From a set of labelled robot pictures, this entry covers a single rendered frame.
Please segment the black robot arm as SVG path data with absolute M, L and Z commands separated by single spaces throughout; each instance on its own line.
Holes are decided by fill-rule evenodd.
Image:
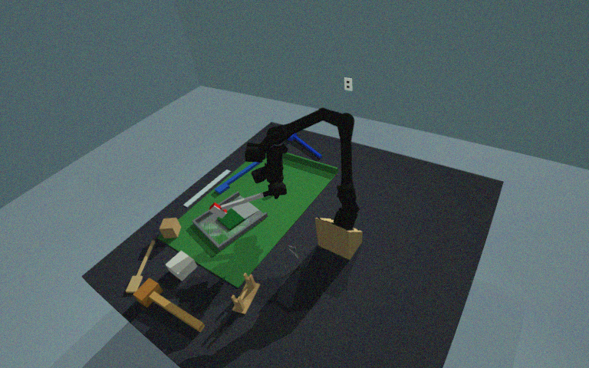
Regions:
M 321 108 L 320 110 L 310 113 L 291 123 L 274 126 L 268 129 L 266 137 L 259 143 L 247 143 L 245 149 L 246 162 L 261 163 L 267 156 L 267 164 L 278 166 L 282 164 L 282 153 L 287 153 L 288 148 L 273 146 L 283 143 L 294 133 L 312 126 L 320 121 L 326 121 L 338 127 L 341 138 L 341 185 L 337 186 L 337 197 L 342 203 L 342 208 L 336 213 L 333 225 L 344 228 L 349 231 L 354 230 L 358 212 L 360 211 L 356 203 L 356 192 L 352 178 L 352 136 L 354 127 L 354 118 L 349 113 L 338 113 L 332 110 Z M 273 146 L 273 147 L 271 147 Z M 267 164 L 251 172 L 255 183 L 265 181 L 271 178 Z

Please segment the green putting mat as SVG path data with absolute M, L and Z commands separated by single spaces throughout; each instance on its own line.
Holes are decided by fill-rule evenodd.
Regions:
M 193 224 L 193 219 L 209 211 L 215 202 L 219 204 L 232 194 L 239 192 L 242 198 L 268 191 L 267 179 L 255 183 L 251 172 L 265 166 L 267 156 L 256 167 L 229 184 L 229 188 L 221 195 L 215 189 L 225 181 L 242 171 L 253 162 L 244 162 L 237 170 L 224 179 L 215 189 L 195 204 L 178 222 L 181 229 L 178 238 L 157 237 L 177 251 L 183 251 L 195 262 L 209 269 L 222 279 L 237 288 L 245 281 L 264 259 L 264 257 L 278 244 L 287 231 L 301 217 L 310 204 L 320 195 L 329 182 L 337 175 L 326 169 L 282 157 L 283 183 L 287 194 L 266 196 L 250 203 L 259 209 L 257 218 L 264 214 L 268 217 L 241 235 L 235 241 L 219 250 Z M 267 163 L 266 163 L 267 164 Z

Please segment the pale grey flat strip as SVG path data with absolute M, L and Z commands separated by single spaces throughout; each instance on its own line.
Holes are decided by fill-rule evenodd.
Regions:
M 226 176 L 230 172 L 231 171 L 229 171 L 229 170 L 225 170 L 220 176 L 218 176 L 216 179 L 214 179 L 204 189 L 202 189 L 200 192 L 198 192 L 196 195 L 194 195 L 186 204 L 184 204 L 184 206 L 187 208 L 190 207 L 192 203 L 194 203 L 200 196 L 202 196 L 204 193 L 206 193 L 208 190 L 210 190 L 216 183 L 218 183 L 224 176 Z

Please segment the wooden mallet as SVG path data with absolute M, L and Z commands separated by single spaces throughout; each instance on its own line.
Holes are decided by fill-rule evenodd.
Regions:
M 133 295 L 145 307 L 149 307 L 152 302 L 155 302 L 175 317 L 178 317 L 179 319 L 187 323 L 189 326 L 201 332 L 205 327 L 203 322 L 201 322 L 191 314 L 185 312 L 180 307 L 177 307 L 171 301 L 168 301 L 167 299 L 161 297 L 160 294 L 162 293 L 162 291 L 163 289 L 157 282 L 152 280 L 152 278 L 148 278 Z

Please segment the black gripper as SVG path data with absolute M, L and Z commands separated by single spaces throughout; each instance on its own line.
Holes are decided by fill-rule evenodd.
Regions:
M 267 179 L 267 182 L 270 183 L 270 185 L 268 185 L 269 195 L 274 196 L 275 199 L 277 199 L 280 195 L 286 195 L 287 189 L 286 185 L 283 183 L 283 162 L 278 166 L 271 166 L 267 164 L 267 167 L 271 174 L 271 178 L 269 178 L 269 180 Z

